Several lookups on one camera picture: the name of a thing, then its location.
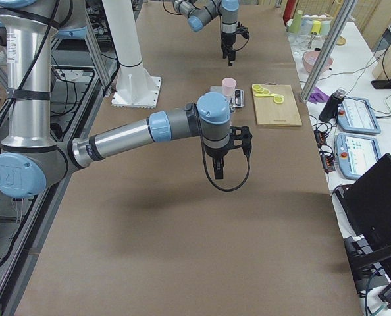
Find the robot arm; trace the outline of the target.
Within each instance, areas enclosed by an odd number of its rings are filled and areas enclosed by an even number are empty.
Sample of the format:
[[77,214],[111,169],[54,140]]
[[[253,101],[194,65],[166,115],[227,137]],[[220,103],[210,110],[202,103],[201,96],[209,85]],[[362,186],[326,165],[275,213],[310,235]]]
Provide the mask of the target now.
[[236,50],[233,45],[236,42],[238,29],[238,0],[208,1],[202,7],[197,8],[195,1],[173,1],[174,10],[187,18],[193,32],[203,29],[217,16],[221,17],[221,49],[223,59],[228,59],[228,65],[232,66],[236,59]]
[[0,22],[6,29],[8,88],[1,121],[0,192],[14,199],[38,195],[93,162],[156,142],[199,137],[204,157],[211,157],[215,178],[234,129],[223,95],[209,92],[182,109],[159,111],[146,119],[83,137],[95,109],[75,104],[67,136],[55,138],[51,125],[51,38],[84,26],[83,1],[0,1]]

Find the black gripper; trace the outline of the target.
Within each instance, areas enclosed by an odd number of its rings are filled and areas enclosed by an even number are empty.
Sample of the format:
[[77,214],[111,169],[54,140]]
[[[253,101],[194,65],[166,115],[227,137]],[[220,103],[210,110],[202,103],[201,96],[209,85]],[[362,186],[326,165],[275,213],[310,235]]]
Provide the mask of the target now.
[[233,45],[236,41],[237,23],[221,23],[221,48],[223,59],[228,60],[228,66],[233,66],[236,59],[236,50]]
[[224,178],[224,157],[227,155],[229,148],[227,145],[220,148],[212,148],[205,146],[207,154],[213,160],[214,177],[215,180],[222,180]]

